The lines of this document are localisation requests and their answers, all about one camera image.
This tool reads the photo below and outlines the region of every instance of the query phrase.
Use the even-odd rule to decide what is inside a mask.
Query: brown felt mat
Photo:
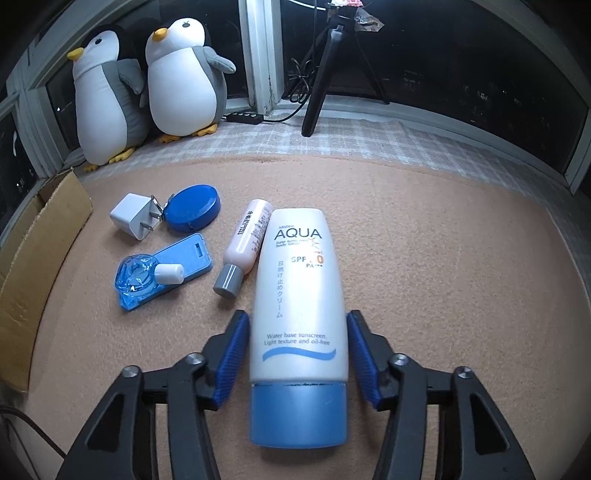
[[[214,270],[124,313],[112,286],[120,260],[176,237],[161,226],[137,242],[117,231],[109,211],[128,192],[165,200],[196,183],[214,185],[222,199],[219,217],[202,231]],[[170,366],[199,351],[235,308],[251,312],[256,270],[235,304],[211,288],[235,223],[256,197],[275,207],[324,210],[346,308],[361,309],[375,332],[425,367],[474,368],[538,480],[558,479],[590,430],[587,297],[552,219],[532,200],[431,170],[314,157],[212,159],[135,170],[86,187],[95,209],[47,303],[25,404],[65,449],[123,366]],[[371,478],[386,414],[361,400],[352,375],[349,441],[338,448],[256,447],[248,440],[248,404],[245,366],[223,410],[208,414],[223,479]],[[424,478],[433,477],[436,458],[433,413]],[[164,480],[171,478],[165,432],[160,420]],[[41,474],[54,478],[57,456],[34,434],[25,441]]]

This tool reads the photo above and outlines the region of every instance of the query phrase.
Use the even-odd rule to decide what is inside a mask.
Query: tripod leg
[[[320,32],[320,35],[318,35],[316,37],[314,45],[312,45],[308,49],[308,53],[306,53],[306,56],[302,59],[302,61],[300,63],[300,67],[301,67],[302,72],[306,71],[306,63],[308,62],[308,60],[310,60],[312,58],[312,51],[314,49],[320,49],[320,47],[324,43],[327,30],[328,30],[328,27],[325,27],[324,30],[322,32]],[[289,98],[293,94],[294,90],[296,89],[299,81],[300,81],[300,79],[298,79],[298,78],[295,78],[292,81],[290,81],[289,85],[285,89],[285,92],[283,92],[283,95],[281,96],[281,98]]]
[[[346,33],[344,32],[342,25],[329,30],[326,46],[324,47],[322,59],[320,60],[320,67],[316,73],[312,93],[310,94],[310,100],[308,101],[308,108],[306,110],[304,122],[301,126],[301,134],[304,137],[310,137],[314,133],[316,123],[318,122],[318,116],[320,115],[320,110],[330,85],[330,79],[332,78],[336,54],[345,37]]]
[[[382,80],[375,74],[374,69],[371,67],[368,58],[365,56],[365,52],[361,48],[361,43],[359,42],[357,32],[355,32],[355,41],[357,42],[359,63],[361,64],[361,68],[363,70],[364,75],[369,80],[369,83],[371,87],[374,89],[375,94],[382,99],[384,104],[389,105],[390,102],[388,100],[388,96],[386,95],[384,84],[382,83]]]

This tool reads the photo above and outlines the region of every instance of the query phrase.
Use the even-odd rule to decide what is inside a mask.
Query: white power adapter
[[[162,207],[153,195],[144,197],[143,195],[128,193],[111,210],[110,217],[117,228],[137,240],[143,240],[148,233],[154,231],[154,228],[162,219],[162,212]]]

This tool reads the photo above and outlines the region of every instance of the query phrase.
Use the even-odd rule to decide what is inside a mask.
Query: cardboard box
[[[0,249],[0,380],[27,391],[41,316],[68,250],[92,213],[73,172],[29,202]]]

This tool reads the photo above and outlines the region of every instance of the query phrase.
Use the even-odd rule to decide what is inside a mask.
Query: gray bottle cap
[[[226,299],[235,299],[242,285],[244,272],[240,267],[232,264],[223,266],[222,271],[217,277],[213,291]]]

